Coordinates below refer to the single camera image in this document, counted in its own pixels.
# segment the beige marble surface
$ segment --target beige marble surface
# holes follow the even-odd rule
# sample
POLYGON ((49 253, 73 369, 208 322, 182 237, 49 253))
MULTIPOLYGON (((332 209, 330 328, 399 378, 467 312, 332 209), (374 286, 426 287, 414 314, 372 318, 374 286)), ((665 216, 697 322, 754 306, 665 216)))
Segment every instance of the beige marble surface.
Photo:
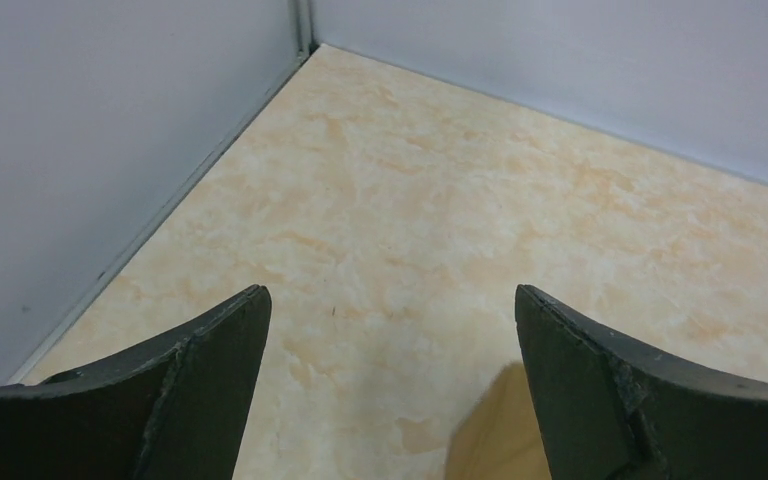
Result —
POLYGON ((252 283, 239 479, 442 477, 532 283, 768 381, 768 188, 322 47, 28 378, 252 283))

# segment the white wall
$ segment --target white wall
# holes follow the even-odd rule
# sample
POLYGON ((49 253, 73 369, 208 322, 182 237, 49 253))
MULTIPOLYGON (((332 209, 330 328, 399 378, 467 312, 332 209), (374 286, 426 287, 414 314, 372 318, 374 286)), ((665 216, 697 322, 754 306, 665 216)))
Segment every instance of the white wall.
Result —
POLYGON ((768 0, 312 0, 318 41, 768 183, 768 0))
POLYGON ((0 0, 0 383, 296 60, 288 0, 0 0))

